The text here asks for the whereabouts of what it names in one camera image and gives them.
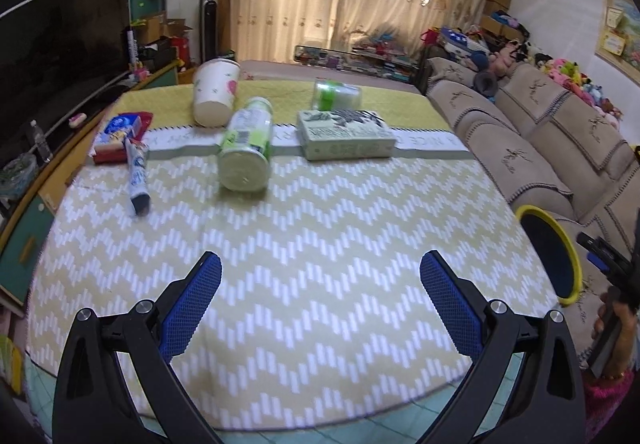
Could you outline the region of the person right hand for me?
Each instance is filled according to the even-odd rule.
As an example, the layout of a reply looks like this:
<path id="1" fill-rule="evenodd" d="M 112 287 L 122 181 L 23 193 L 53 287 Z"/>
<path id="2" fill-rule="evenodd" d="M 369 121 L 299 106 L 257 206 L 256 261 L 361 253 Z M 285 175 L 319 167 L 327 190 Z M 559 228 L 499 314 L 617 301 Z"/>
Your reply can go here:
<path id="1" fill-rule="evenodd" d="M 617 381 L 626 374 L 634 358 L 637 316 L 629 305 L 620 302 L 620 290 L 613 286 L 601 300 L 589 369 L 596 378 Z"/>

